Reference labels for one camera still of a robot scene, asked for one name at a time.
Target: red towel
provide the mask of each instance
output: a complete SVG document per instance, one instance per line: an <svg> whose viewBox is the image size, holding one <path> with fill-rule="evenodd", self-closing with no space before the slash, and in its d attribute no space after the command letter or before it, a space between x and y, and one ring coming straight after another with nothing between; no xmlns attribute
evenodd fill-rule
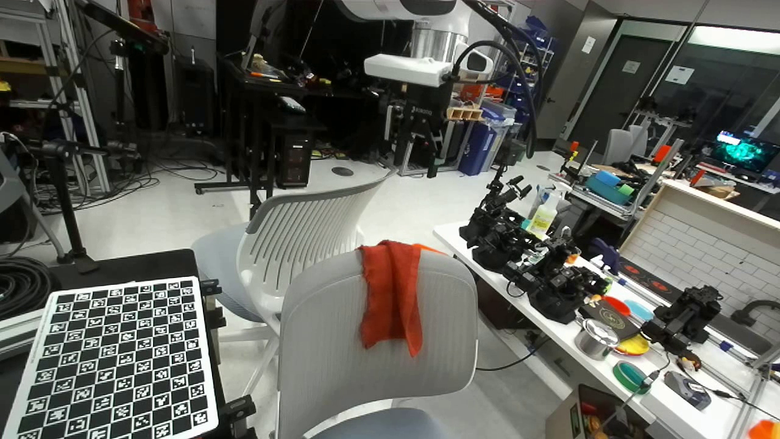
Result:
<svg viewBox="0 0 780 439"><path fill-rule="evenodd" d="M409 355L423 350L423 321L418 304L420 244L380 242L360 247L363 278L368 283L360 325L363 345L386 338L404 338Z"/></svg>

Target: white office chair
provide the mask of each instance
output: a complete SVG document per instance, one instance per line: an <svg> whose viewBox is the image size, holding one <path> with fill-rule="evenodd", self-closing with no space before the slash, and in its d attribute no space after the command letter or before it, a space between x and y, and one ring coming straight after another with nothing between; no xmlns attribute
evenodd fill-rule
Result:
<svg viewBox="0 0 780 439"><path fill-rule="evenodd" d="M50 228L42 210L33 203L28 184L22 183L16 165L7 160L2 150L6 137L0 133L0 212L12 206L16 203L24 203L24 206L33 212L33 216L40 222L45 233L50 237L51 247L57 249L57 255L64 255L64 247L59 244L57 233Z"/></svg>
<svg viewBox="0 0 780 439"><path fill-rule="evenodd" d="M195 261L203 278L217 278L220 303L235 314L280 331L279 314L290 281L308 265L358 247L357 225L380 180L306 195L265 199L248 225L225 226L195 242ZM276 358L279 336L269 338L256 373Z"/></svg>
<svg viewBox="0 0 780 439"><path fill-rule="evenodd" d="M374 399L443 395L465 387L477 355L477 293L471 270L441 254L420 258L424 348L404 341L363 348L360 251L306 270L289 289L280 334L279 439L303 439L329 417ZM347 420L317 439L440 439L446 425L423 410L384 410Z"/></svg>

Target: computer monitor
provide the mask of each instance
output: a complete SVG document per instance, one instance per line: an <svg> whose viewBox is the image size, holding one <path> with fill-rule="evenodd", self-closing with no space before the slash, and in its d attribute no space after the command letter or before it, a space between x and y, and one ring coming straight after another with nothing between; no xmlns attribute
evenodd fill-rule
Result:
<svg viewBox="0 0 780 439"><path fill-rule="evenodd" d="M719 132L709 160L738 176L761 178L778 154L780 149L769 141L746 133L737 137L732 132Z"/></svg>

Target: checkerboard calibration pattern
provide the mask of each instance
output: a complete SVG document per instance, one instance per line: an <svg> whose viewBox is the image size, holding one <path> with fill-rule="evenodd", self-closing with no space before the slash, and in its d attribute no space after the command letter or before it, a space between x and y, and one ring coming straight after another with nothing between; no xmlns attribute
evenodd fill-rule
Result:
<svg viewBox="0 0 780 439"><path fill-rule="evenodd" d="M197 278L50 297L6 439L157 439L214 427Z"/></svg>

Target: box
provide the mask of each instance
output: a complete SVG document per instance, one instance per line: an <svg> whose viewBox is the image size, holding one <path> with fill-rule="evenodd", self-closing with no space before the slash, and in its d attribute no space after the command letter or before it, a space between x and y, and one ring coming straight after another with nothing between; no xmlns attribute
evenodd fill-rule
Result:
<svg viewBox="0 0 780 439"><path fill-rule="evenodd" d="M625 399L611 393L579 384L558 410L547 417L547 439L649 439L649 421L635 410L625 408L626 417L611 417L621 404Z"/></svg>

